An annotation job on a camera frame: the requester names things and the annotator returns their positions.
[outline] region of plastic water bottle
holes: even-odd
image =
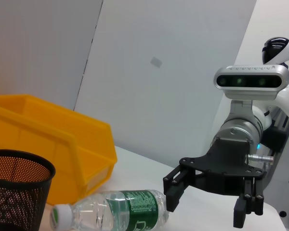
[[[50,223],[54,231],[146,231],[163,226],[168,217],[159,191],[109,191],[54,206]]]

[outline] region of bottle cap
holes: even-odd
[[[53,231],[67,231],[72,228],[73,213],[70,205],[56,205],[50,213],[50,226]]]

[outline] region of black mesh wastebasket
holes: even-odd
[[[0,150],[0,231],[38,231],[54,166],[26,152]]]

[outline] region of yellow storage bin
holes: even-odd
[[[117,162],[108,124],[30,95],[0,96],[0,149],[34,153],[54,164],[51,205],[93,193]]]

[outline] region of camera lens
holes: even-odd
[[[242,82],[243,82],[243,80],[242,80],[241,78],[238,78],[238,79],[236,80],[236,83],[237,83],[238,85],[241,85]]]
[[[244,77],[233,77],[232,84],[234,87],[244,87],[245,86]]]
[[[220,84],[221,86],[225,85],[225,84],[226,84],[226,79],[221,78],[219,84]]]
[[[259,79],[259,85],[260,86],[264,86],[265,85],[265,79],[264,78],[261,78],[261,79]]]

